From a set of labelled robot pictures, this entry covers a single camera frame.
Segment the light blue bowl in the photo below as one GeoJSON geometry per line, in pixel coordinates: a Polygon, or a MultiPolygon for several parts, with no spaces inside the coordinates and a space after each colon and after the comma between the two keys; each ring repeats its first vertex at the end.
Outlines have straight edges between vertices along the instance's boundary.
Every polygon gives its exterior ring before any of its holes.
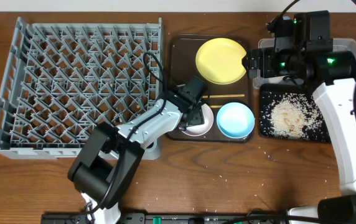
{"type": "Polygon", "coordinates": [[[217,113],[217,127],[228,138],[244,139],[255,127],[252,110],[243,103],[231,102],[223,105],[217,113]]]}

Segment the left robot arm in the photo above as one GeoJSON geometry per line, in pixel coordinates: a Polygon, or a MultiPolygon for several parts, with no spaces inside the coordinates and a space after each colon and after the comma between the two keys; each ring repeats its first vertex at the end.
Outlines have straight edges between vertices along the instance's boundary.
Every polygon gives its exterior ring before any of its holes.
{"type": "Polygon", "coordinates": [[[154,106],[130,122],[99,124],[68,170],[68,179],[85,198],[82,213],[66,223],[116,223],[118,202],[127,191],[146,148],[177,127],[202,123],[200,108],[208,86],[194,77],[165,89],[154,106]]]}

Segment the pink bowl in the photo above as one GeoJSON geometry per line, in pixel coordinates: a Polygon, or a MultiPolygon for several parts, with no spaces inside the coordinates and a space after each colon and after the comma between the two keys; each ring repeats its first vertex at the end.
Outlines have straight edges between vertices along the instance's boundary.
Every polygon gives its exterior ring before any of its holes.
{"type": "Polygon", "coordinates": [[[201,106],[201,112],[204,123],[182,129],[181,131],[184,134],[196,137],[206,134],[211,129],[214,121],[214,116],[211,108],[209,107],[209,105],[204,104],[201,106]]]}

